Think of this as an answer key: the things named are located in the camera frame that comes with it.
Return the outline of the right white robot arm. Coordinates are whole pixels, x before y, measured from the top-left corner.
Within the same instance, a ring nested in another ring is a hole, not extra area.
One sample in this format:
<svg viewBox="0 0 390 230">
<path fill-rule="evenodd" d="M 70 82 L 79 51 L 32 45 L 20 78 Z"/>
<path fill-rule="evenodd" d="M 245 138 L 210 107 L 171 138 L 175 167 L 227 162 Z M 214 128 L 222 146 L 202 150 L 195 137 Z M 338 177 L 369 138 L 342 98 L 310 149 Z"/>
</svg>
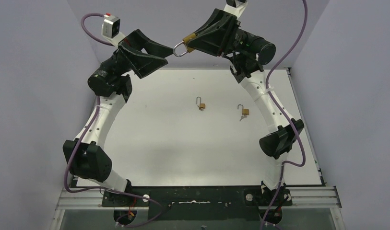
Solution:
<svg viewBox="0 0 390 230">
<path fill-rule="evenodd" d="M 251 96 L 266 123 L 268 134 L 259 140 L 266 154 L 268 171 L 262 179 L 261 198 L 266 204 L 289 204 L 282 163 L 297 135 L 304 129 L 301 119 L 286 113 L 263 69 L 276 53 L 276 46 L 264 38 L 240 29 L 240 11 L 214 9 L 208 20 L 184 39 L 188 51 L 198 50 L 228 59 L 230 72 Z"/>
</svg>

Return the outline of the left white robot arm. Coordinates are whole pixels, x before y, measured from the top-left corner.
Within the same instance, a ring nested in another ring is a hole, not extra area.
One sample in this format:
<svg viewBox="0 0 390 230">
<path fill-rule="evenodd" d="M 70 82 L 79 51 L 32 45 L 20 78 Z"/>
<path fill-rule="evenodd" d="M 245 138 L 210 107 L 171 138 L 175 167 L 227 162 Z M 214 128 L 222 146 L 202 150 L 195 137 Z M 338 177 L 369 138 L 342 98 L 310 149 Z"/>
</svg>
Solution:
<svg viewBox="0 0 390 230">
<path fill-rule="evenodd" d="M 69 174 L 89 180 L 115 191 L 114 198 L 126 205 L 133 199 L 131 182 L 113 170 L 112 160 L 104 150 L 105 141 L 132 94 L 128 72 L 133 71 L 140 79 L 152 74 L 168 63 L 166 58 L 173 54 L 173 49 L 149 39 L 139 29 L 108 41 L 115 51 L 88 78 L 88 86 L 96 96 L 92 114 L 80 133 L 73 140 L 66 140 L 62 147 L 67 162 L 64 182 Z"/>
</svg>

